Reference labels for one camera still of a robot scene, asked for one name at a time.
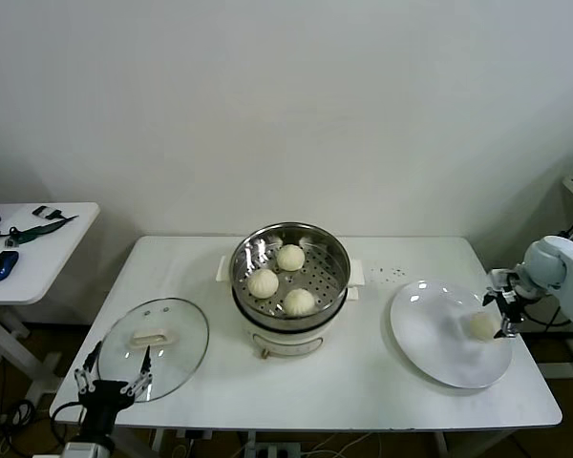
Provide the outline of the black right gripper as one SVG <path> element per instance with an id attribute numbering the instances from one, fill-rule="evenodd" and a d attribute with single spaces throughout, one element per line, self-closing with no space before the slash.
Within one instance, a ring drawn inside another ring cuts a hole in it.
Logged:
<path id="1" fill-rule="evenodd" d="M 496 340 L 516 338 L 519 335 L 518 324 L 524 321 L 526 300 L 512 287 L 504 286 L 498 289 L 497 294 L 495 291 L 488 291 L 483 297 L 482 305 L 486 306 L 494 301 L 501 315 L 499 330 L 494 338 Z"/>

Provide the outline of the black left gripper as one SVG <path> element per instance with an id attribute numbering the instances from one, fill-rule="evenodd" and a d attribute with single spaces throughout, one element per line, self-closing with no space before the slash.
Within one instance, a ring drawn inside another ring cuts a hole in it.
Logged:
<path id="1" fill-rule="evenodd" d="M 95 365 L 102 347 L 99 341 L 86 357 L 82 367 L 74 371 L 78 401 L 86 409 L 79 430 L 81 442 L 108 442 L 115 428 L 117 415 L 134 403 L 152 383 L 150 347 L 146 348 L 138 376 L 132 382 L 95 381 Z"/>

